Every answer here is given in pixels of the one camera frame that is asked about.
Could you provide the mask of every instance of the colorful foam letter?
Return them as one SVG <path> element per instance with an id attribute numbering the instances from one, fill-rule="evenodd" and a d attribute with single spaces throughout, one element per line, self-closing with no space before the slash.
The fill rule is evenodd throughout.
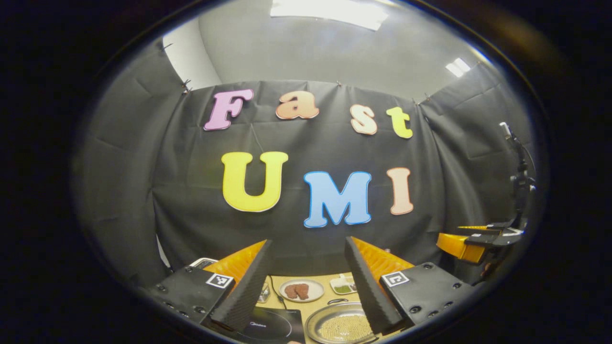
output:
<path id="1" fill-rule="evenodd" d="M 266 186 L 259 196 L 251 196 L 244 190 L 247 164 L 253 156 L 245 152 L 226 153 L 221 157 L 225 165 L 223 174 L 223 197 L 240 211 L 262 212 L 276 205 L 280 198 L 280 181 L 283 163 L 289 156 L 283 152 L 265 152 L 259 157 L 266 163 Z"/>
<path id="2" fill-rule="evenodd" d="M 396 167 L 387 171 L 387 175 L 393 183 L 391 214 L 402 215 L 411 212 L 414 209 L 414 205 L 410 203 L 410 193 L 408 192 L 410 170 L 404 167 Z"/>
<path id="3" fill-rule="evenodd" d="M 228 112 L 232 117 L 238 116 L 242 109 L 242 99 L 251 100 L 253 98 L 252 89 L 240 91 L 219 92 L 215 95 L 215 106 L 212 108 L 211 118 L 204 125 L 204 130 L 226 129 L 231 122 L 227 119 Z"/>
<path id="4" fill-rule="evenodd" d="M 374 112 L 371 108 L 355 104 L 351 106 L 351 116 L 353 116 L 351 125 L 356 132 L 374 135 L 378 130 L 374 121 Z"/>
<path id="5" fill-rule="evenodd" d="M 280 119 L 312 118 L 319 114 L 315 105 L 315 95 L 306 91 L 294 91 L 281 95 L 282 103 L 276 108 Z"/>
<path id="6" fill-rule="evenodd" d="M 327 209 L 334 225 L 342 221 L 348 207 L 346 224 L 369 222 L 372 218 L 368 214 L 368 183 L 371 179 L 370 173 L 353 172 L 340 193 L 329 173 L 315 171 L 305 174 L 304 181 L 310 185 L 310 217 L 304 220 L 304 226 L 318 228 L 327 225 L 323 207 Z"/>
<path id="7" fill-rule="evenodd" d="M 391 116 L 391 121 L 393 123 L 393 130 L 397 134 L 397 136 L 402 138 L 411 138 L 412 137 L 412 129 L 406 128 L 406 121 L 410 121 L 410 116 L 400 107 L 395 107 L 387 110 L 387 114 Z"/>

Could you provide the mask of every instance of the black fabric curtain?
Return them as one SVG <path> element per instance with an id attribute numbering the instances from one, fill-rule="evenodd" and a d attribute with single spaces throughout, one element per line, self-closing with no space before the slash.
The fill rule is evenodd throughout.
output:
<path id="1" fill-rule="evenodd" d="M 458 225 L 506 221 L 513 214 L 509 177 L 516 156 L 499 123 L 507 122 L 530 147 L 528 114 L 494 71 L 477 65 L 421 104 L 347 85 L 315 81 L 252 81 L 182 94 L 181 80 L 160 42 L 122 71 L 100 101 L 78 156 L 86 229 L 105 258 L 125 277 L 150 285 L 165 276 L 155 234 L 176 269 L 201 257 L 221 259 L 263 239 L 274 241 L 272 274 L 320 275 L 348 271 L 343 239 L 355 236 L 420 264 L 443 263 L 470 280 L 477 267 L 445 265 L 435 245 L 440 231 Z M 252 89 L 231 125 L 203 130 L 218 92 Z M 275 115 L 281 95 L 308 91 L 320 113 L 310 119 Z M 351 105 L 368 106 L 378 131 L 357 133 Z M 386 110 L 410 115 L 413 136 L 400 138 Z M 278 203 L 264 212 L 241 212 L 223 198 L 228 152 L 248 152 L 245 189 L 264 189 L 262 152 L 289 155 Z M 386 171 L 411 172 L 414 210 L 393 215 Z M 342 190 L 352 172 L 371 174 L 371 221 L 304 227 L 310 188 L 304 174 L 328 172 Z"/>

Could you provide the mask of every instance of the letter u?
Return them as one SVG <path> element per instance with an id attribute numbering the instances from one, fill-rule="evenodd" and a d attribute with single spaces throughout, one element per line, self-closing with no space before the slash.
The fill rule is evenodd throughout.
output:
<path id="1" fill-rule="evenodd" d="M 265 152 L 259 159 L 266 163 L 266 186 L 261 195 L 251 196 L 244 190 L 244 181 L 247 164 L 253 160 L 253 156 L 246 152 L 231 152 L 221 157 L 225 165 L 223 197 L 232 208 L 262 212 L 278 203 L 283 163 L 289 160 L 289 156 L 283 152 Z"/>

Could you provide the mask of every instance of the metal pan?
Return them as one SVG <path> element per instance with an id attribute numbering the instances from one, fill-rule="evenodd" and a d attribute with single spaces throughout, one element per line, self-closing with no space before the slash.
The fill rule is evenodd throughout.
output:
<path id="1" fill-rule="evenodd" d="M 334 302 L 342 302 L 347 301 L 346 299 L 336 299 L 331 300 L 327 304 L 327 307 L 321 308 L 306 320 L 306 333 L 310 338 L 316 340 L 319 343 L 323 344 L 355 344 L 355 343 L 371 343 L 377 340 L 378 338 L 374 335 L 374 333 L 370 332 L 369 334 L 357 338 L 355 340 L 337 340 L 334 338 L 324 338 L 319 334 L 319 330 L 323 323 L 327 320 L 338 318 L 341 316 L 349 316 L 349 315 L 360 315 L 365 316 L 364 310 L 361 307 L 361 302 L 345 302 L 343 304 L 335 304 L 329 305 Z"/>

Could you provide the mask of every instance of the black induction cooker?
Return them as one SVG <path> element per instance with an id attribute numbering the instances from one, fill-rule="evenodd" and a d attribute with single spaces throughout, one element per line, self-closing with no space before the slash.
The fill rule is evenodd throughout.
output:
<path id="1" fill-rule="evenodd" d="M 228 335 L 244 343 L 305 343 L 302 314 L 296 309 L 255 307 L 247 327 Z"/>

